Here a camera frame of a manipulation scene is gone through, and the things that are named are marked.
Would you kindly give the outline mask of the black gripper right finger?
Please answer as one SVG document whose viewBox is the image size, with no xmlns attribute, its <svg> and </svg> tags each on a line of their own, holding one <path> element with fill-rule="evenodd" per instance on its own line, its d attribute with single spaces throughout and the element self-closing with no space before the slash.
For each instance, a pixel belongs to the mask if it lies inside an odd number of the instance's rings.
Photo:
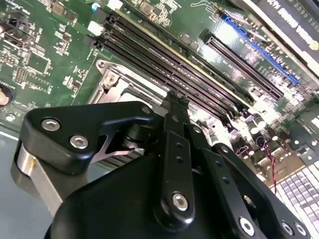
<svg viewBox="0 0 319 239">
<path fill-rule="evenodd" d="M 211 147 L 201 129 L 191 124 L 189 101 L 180 99 L 195 161 L 213 190 L 224 239 L 309 239 L 307 227 L 225 144 Z"/>
</svg>

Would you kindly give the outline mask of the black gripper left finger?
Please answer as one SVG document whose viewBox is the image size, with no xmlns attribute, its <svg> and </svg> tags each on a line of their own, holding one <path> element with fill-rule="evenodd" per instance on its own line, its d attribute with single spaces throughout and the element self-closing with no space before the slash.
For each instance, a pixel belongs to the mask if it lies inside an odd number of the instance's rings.
<svg viewBox="0 0 319 239">
<path fill-rule="evenodd" d="M 14 163 L 55 216 L 76 190 L 134 160 L 158 157 L 154 216 L 162 226 L 187 226 L 195 203 L 180 99 L 168 93 L 162 115 L 140 101 L 32 110 L 23 120 Z"/>
</svg>

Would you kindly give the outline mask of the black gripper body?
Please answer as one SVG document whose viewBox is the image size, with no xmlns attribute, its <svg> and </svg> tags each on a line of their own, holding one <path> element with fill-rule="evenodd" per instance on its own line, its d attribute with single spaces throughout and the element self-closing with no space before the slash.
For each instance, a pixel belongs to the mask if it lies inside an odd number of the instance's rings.
<svg viewBox="0 0 319 239">
<path fill-rule="evenodd" d="M 212 186 L 193 173 L 195 219 L 167 231 L 156 220 L 158 157 L 144 156 L 76 190 L 61 204 L 48 239 L 235 239 Z"/>
</svg>

